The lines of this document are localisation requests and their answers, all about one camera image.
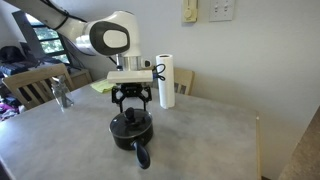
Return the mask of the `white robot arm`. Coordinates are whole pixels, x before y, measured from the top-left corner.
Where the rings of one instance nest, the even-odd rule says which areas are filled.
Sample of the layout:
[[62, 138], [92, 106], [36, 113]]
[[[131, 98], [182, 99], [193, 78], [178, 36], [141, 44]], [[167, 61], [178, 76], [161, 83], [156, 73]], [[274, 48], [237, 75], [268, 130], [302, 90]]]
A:
[[153, 73], [142, 64], [139, 27], [136, 16], [128, 11], [115, 11], [105, 18], [86, 22], [72, 16], [51, 0], [4, 0], [32, 15], [48, 28], [66, 37], [81, 53], [90, 56], [120, 55], [121, 69], [107, 74], [112, 88], [112, 102], [123, 111], [126, 98], [139, 98], [146, 104], [152, 100], [145, 82], [153, 81]]

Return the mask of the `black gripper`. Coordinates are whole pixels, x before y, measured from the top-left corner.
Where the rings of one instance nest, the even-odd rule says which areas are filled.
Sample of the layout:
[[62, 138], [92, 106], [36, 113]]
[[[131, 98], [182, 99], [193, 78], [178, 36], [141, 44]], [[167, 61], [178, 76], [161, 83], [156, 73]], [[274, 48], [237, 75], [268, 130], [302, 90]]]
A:
[[140, 83], [124, 83], [112, 87], [112, 101], [117, 102], [120, 113], [123, 112], [123, 100], [138, 97], [143, 101], [143, 110], [147, 111], [147, 102], [152, 100], [151, 88]]

